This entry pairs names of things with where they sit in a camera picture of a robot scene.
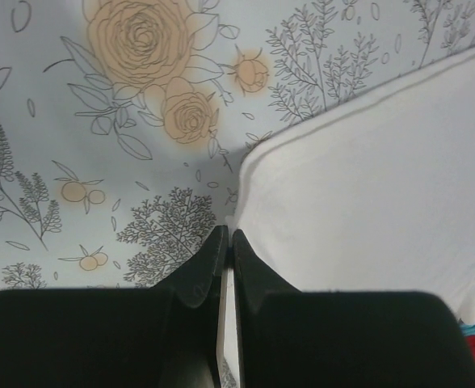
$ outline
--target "orange berry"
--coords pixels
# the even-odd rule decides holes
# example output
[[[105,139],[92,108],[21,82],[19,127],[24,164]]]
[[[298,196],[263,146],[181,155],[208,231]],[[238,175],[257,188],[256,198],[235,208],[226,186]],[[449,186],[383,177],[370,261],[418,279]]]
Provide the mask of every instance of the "orange berry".
[[[105,201],[105,193],[101,190],[92,190],[89,193],[89,201],[94,205],[102,204]]]
[[[93,271],[98,267],[98,261],[93,256],[85,256],[79,261],[79,266],[85,271]]]
[[[80,202],[86,196],[86,189],[79,182],[68,182],[61,188],[61,196],[68,202]]]
[[[98,262],[98,265],[105,265],[108,261],[108,256],[106,253],[99,252],[93,255],[92,257],[95,258],[95,261]]]

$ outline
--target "orange rose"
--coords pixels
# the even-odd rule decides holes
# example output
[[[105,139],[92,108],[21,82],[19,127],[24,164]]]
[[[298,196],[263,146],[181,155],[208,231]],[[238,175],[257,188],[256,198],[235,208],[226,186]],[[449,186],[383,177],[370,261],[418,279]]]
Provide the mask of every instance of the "orange rose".
[[[208,98],[195,92],[183,78],[173,78],[166,88],[162,105],[164,129],[178,143],[192,143],[206,137],[217,122],[218,111],[212,111]]]
[[[255,93],[265,87],[268,81],[268,68],[255,59],[243,59],[234,68],[236,81],[243,93]]]
[[[113,83],[143,90],[185,70],[192,39],[177,0],[103,0],[89,10],[88,38]]]

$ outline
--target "floral tablecloth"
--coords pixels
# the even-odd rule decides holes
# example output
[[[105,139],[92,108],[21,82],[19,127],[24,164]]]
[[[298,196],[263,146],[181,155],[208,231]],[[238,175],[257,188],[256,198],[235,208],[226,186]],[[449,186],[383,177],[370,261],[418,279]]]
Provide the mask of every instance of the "floral tablecloth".
[[[467,0],[0,2],[0,289],[152,286],[257,144],[474,45]]]

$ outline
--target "rose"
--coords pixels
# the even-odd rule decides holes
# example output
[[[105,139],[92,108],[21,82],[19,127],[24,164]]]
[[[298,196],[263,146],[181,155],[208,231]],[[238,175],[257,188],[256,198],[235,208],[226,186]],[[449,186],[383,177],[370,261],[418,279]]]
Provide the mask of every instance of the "rose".
[[[160,95],[158,87],[146,89],[145,96]],[[206,137],[216,125],[218,110],[212,111],[207,97],[196,92],[184,78],[173,78],[166,88],[162,117],[167,134],[178,143],[192,143]]]
[[[111,81],[143,90],[182,74],[193,40],[177,0],[100,3],[104,5],[90,13],[88,38]]]
[[[236,66],[236,81],[245,92],[255,93],[265,87],[268,81],[268,68],[255,59],[242,59]]]

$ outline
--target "flower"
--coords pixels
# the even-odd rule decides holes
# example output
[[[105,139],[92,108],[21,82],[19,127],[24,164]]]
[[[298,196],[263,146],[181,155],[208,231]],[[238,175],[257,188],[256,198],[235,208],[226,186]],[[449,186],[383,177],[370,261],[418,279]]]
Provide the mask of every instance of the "flower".
[[[88,38],[113,83],[143,90],[151,83],[167,85],[182,74],[193,39],[179,0],[103,0],[99,4],[103,6],[87,17]]]
[[[243,90],[243,94],[255,93],[263,89],[268,81],[268,68],[257,58],[246,59],[240,55],[241,60],[234,66],[236,81]]]
[[[218,110],[212,111],[209,100],[185,79],[173,78],[167,85],[166,100],[162,105],[167,134],[183,144],[206,137],[218,117]]]

